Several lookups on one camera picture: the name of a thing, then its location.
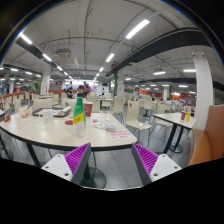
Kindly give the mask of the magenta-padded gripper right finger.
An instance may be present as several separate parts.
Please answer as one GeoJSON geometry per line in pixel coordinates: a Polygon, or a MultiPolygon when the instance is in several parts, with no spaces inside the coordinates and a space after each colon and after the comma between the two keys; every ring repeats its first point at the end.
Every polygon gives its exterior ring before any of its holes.
{"type": "Polygon", "coordinates": [[[167,154],[156,154],[136,143],[132,144],[132,155],[143,185],[159,180],[181,170],[167,154]]]}

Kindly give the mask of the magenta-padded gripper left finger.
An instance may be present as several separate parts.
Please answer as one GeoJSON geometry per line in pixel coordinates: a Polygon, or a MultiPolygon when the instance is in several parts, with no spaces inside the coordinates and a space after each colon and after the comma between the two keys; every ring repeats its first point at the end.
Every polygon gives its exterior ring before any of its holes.
{"type": "Polygon", "coordinates": [[[91,144],[87,143],[73,149],[66,155],[55,155],[42,169],[79,185],[83,178],[90,154],[91,144]]]}

